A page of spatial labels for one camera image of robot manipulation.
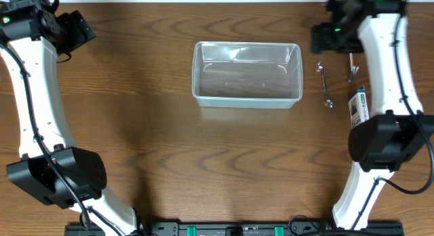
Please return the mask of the small black-handled hammer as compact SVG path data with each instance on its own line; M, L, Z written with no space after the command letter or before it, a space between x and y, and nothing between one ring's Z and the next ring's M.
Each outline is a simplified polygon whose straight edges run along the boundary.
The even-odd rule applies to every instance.
M348 82L352 83L352 82L354 82L354 80L357 76L357 72L359 70L359 67L355 64L354 56L352 53L349 53L349 63L350 63L350 73L349 73L349 77L348 77Z

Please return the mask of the silver double-ended wrench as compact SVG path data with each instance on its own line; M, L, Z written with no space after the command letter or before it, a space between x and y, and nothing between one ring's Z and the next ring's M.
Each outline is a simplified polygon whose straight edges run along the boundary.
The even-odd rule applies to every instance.
M329 109L333 109L334 103L332 102L332 100L328 96L328 87L327 87L327 83L326 83L326 73L325 73L325 69L324 69L321 62L317 63L317 71L319 73L321 73L321 78L322 78L322 83L323 83L323 92L324 92L324 96L325 96L325 106L328 107Z

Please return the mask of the blue and white box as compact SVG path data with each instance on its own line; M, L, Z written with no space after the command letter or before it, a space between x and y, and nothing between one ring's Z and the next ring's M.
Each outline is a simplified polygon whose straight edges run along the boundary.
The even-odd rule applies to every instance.
M350 97L348 105L352 128L367 121L370 118L366 90L364 86L361 86L359 89L357 89L357 91Z

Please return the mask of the clear plastic container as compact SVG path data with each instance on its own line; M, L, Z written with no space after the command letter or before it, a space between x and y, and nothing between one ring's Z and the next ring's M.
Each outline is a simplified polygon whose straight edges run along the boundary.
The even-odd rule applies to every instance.
M302 99L300 46L199 41L191 92L201 107L290 109Z

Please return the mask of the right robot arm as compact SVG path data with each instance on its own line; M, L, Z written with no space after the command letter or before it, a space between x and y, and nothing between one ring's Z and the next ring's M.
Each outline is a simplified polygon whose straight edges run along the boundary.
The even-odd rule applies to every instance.
M362 53L370 79L370 113L361 90L349 101L352 166L332 208L336 231L365 231L382 188L422 147L433 150L433 116L423 110L408 56L408 1L327 0L330 21L311 29L314 54Z

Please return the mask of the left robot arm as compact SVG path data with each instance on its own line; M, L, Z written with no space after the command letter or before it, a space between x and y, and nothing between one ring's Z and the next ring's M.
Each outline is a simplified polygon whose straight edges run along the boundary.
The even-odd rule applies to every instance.
M1 3L1 57L12 80L20 124L20 160L9 180L44 205L79 213L85 231L142 235L134 208L107 186L99 154L80 149L66 121L58 65L95 37L78 11L56 14L60 0Z

